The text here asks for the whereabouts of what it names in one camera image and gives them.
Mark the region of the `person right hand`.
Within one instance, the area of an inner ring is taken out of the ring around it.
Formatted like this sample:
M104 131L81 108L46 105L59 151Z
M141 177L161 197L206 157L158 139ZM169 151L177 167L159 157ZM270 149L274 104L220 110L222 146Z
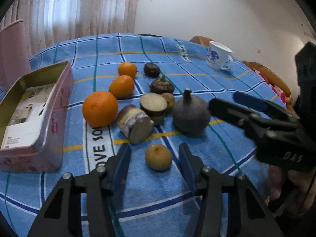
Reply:
M269 201L285 198L284 210L301 216L315 202L315 171L302 173L270 165L267 188Z

